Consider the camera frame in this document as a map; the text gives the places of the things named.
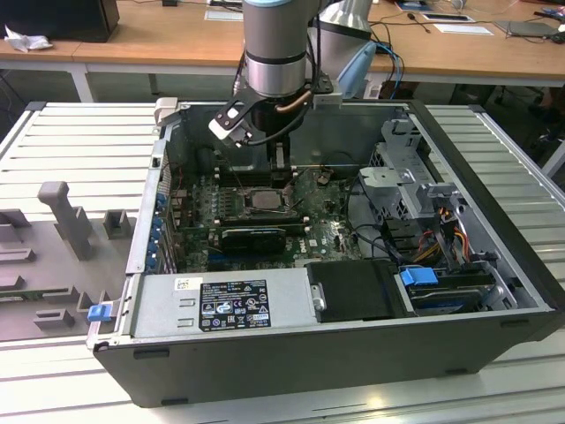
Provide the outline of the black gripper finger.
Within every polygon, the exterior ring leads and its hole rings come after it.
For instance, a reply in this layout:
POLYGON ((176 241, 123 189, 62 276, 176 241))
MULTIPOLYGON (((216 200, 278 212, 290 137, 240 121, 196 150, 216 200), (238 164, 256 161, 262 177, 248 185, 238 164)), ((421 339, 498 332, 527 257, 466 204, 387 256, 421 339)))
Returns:
POLYGON ((289 135, 283 135, 269 142, 269 165, 271 186, 284 188, 292 177, 289 135))

